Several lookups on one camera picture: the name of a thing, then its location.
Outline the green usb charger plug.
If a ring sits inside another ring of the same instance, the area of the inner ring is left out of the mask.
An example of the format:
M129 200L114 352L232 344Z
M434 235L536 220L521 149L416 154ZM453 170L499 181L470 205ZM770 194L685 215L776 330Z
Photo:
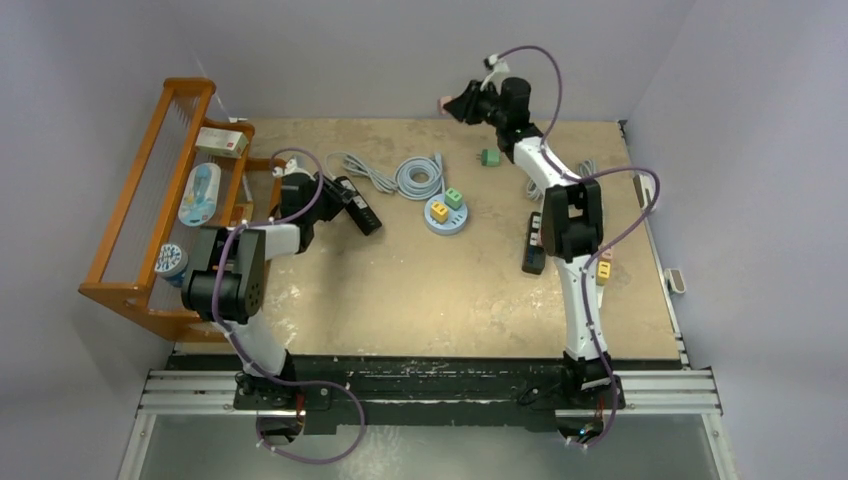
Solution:
M501 152L497 149L483 149L478 160L484 167L498 167L501 165Z

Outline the yellow usb charger plug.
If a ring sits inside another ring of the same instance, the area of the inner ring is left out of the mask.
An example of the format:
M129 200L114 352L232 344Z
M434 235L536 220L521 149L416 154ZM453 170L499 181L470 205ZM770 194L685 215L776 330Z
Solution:
M430 218L437 224L445 224L450 216L450 209L440 201L434 201L429 209Z

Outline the round blue power socket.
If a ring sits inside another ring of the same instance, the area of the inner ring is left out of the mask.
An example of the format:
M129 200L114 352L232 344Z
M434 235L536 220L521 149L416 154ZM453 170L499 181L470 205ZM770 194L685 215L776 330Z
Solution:
M423 219L427 228L440 236L459 234L468 224L470 208L462 202L458 208L445 203L445 195L440 193L430 197L423 210Z

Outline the pink usb charger plug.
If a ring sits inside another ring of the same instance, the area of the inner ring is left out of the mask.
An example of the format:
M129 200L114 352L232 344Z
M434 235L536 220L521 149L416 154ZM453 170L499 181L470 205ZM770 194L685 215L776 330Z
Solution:
M453 97L452 97L452 96L443 96L443 97L440 97L440 98L439 98L439 100L438 100L438 102L437 102L437 105L438 105L439 110L440 110L440 111L445 112L445 111L446 111L446 106L447 106L447 105L448 105L448 104L449 104L452 100L453 100Z

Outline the black power strip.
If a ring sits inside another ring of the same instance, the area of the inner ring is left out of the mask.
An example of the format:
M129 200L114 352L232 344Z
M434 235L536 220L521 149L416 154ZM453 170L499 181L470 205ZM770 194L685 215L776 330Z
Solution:
M530 214L524 243L521 270L528 274L541 275L546 265L546 254L540 242L541 213Z
M345 209L361 233L370 236L378 231L383 226L382 221L353 182L346 176L339 176L336 181L352 193Z

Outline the green charger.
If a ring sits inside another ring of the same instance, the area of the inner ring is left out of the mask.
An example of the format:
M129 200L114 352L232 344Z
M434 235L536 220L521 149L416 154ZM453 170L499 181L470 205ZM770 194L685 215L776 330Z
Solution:
M455 189L448 188L443 195L444 204L452 210L458 211L464 206L463 194Z

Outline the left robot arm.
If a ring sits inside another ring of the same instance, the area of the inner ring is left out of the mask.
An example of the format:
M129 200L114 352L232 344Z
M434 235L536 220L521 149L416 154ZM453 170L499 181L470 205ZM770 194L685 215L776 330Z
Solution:
M262 378L259 395L272 408L292 405L309 383L296 378L288 350L271 338L264 319L266 264L305 252L314 225L333 220L355 196L322 175L285 174L267 220L231 229L203 227L190 253L183 306L223 332L247 378Z

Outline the orange snack packet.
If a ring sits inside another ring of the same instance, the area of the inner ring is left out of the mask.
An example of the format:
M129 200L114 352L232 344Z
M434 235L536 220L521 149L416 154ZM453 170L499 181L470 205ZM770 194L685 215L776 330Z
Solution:
M254 205L252 202L235 204L231 211L227 226L236 227L242 223L249 223L253 217L253 210Z

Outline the white red box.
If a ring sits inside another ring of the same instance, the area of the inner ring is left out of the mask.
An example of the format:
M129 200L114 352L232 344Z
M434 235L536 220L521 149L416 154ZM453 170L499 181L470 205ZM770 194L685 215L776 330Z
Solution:
M208 155L238 159L246 151L248 137L240 131L202 127L195 148Z

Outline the orange wooden rack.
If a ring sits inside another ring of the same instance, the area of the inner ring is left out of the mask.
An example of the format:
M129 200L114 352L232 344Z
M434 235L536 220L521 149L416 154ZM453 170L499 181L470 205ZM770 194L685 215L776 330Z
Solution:
M213 226L226 225L247 198L244 175L261 170L259 160L242 155L228 159L198 152L201 129L214 127L252 138L245 122L221 122L207 113L216 86L202 78L167 78L140 147L96 250L79 286L85 297L166 340L215 342L224 337L196 313L183 308L180 292L159 277L154 267L162 245L185 249L198 230L183 224L178 211L194 167L212 162L222 169Z

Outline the yellow charger on white strip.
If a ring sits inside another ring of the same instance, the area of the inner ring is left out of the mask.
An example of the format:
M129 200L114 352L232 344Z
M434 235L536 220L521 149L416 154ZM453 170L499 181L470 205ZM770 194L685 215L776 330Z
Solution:
M596 284L598 286L605 286L612 275L612 263L606 260L600 260L597 262L596 268Z

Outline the white power strip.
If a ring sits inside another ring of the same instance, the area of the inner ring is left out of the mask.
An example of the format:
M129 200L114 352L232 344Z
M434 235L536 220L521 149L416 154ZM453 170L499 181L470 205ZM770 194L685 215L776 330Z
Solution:
M595 285L596 303L597 303L597 307L599 309L601 309L602 306L603 306L604 289L605 289L604 285L601 285L601 284Z

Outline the white wall bracket upper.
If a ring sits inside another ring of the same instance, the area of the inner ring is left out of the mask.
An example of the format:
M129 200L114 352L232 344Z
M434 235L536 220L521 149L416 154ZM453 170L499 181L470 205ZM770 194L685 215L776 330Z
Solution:
M635 173L633 175L633 184L640 209L653 213L658 203L658 190L654 175Z

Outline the black metal base rail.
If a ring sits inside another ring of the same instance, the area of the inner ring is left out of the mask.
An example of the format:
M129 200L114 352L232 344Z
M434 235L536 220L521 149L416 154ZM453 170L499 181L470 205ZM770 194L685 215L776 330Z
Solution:
M300 385L252 379L230 356L172 358L152 371L140 409L156 415L267 418L332 434L341 426L509 426L587 438L611 419L722 410L713 374L618 361L615 391L580 393L558 359L298 355Z

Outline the white wall bracket lower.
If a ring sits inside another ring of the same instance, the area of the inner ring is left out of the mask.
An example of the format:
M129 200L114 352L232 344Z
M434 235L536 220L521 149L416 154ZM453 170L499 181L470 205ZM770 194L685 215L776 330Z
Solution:
M680 269L665 268L663 276L670 295L682 295L686 292L685 279Z

